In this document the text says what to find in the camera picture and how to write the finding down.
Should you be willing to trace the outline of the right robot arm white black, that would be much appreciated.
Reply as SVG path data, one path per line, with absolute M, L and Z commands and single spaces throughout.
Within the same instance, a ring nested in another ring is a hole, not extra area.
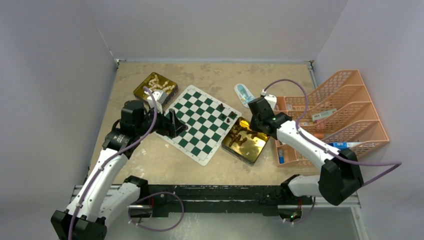
M 292 204 L 303 196 L 319 196 L 338 206 L 364 186 L 358 159 L 352 150 L 328 145 L 297 127 L 287 114 L 275 114 L 265 97 L 252 100 L 248 106 L 253 131 L 292 147 L 320 170 L 318 175 L 295 174 L 284 181 L 280 191 L 284 202 Z

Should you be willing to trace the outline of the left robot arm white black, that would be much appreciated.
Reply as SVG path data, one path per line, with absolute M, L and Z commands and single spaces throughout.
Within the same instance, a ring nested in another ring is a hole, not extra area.
M 146 110 L 142 101 L 127 101 L 120 119 L 106 135 L 97 163 L 83 187 L 64 211 L 53 213 L 50 221 L 58 238 L 103 240 L 111 223 L 130 204 L 153 206 L 156 196 L 166 195 L 165 191 L 151 193 L 147 180 L 129 176 L 118 193 L 107 198 L 117 174 L 143 139 L 154 132 L 175 138 L 187 128 L 173 109 L 165 115 L 157 105 Z

